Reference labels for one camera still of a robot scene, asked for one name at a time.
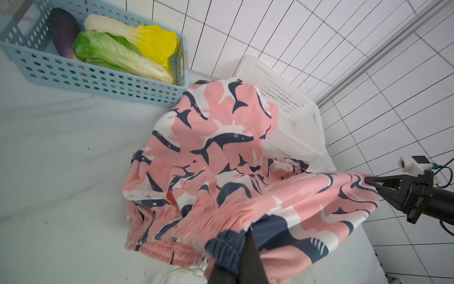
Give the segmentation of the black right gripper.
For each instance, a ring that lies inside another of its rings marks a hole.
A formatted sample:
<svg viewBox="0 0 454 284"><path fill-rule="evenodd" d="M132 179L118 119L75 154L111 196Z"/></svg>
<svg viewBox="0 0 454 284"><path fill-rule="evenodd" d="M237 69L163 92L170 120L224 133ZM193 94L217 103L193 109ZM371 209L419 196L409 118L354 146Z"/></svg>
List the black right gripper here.
<svg viewBox="0 0 454 284"><path fill-rule="evenodd" d="M407 215L407 222L416 224L433 196L435 174L425 170L423 175L370 176L365 182L376 187L378 194L394 209Z"/></svg>

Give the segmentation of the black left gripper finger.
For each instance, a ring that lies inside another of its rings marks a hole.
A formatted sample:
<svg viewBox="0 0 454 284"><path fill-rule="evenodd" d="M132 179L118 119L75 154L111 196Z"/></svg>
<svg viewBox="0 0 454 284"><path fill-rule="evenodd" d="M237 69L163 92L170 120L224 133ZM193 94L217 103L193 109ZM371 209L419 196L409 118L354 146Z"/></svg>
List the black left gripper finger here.
<svg viewBox="0 0 454 284"><path fill-rule="evenodd" d="M260 259L259 250L255 244L252 229L245 235L245 246L242 251L240 274L226 271L215 265L208 280L209 284L268 284L264 267Z"/></svg>

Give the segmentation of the pink shark print shorts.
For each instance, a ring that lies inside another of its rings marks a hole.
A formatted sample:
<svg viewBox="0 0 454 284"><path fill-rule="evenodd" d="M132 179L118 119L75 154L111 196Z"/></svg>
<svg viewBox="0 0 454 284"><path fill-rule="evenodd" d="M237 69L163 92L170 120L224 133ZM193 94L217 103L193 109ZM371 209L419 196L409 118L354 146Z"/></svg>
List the pink shark print shorts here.
<svg viewBox="0 0 454 284"><path fill-rule="evenodd" d="M156 122L122 188L126 249L180 267L238 276L252 229L270 284L336 250L379 205L355 172L309 173L262 147L279 110L239 79L199 81Z"/></svg>

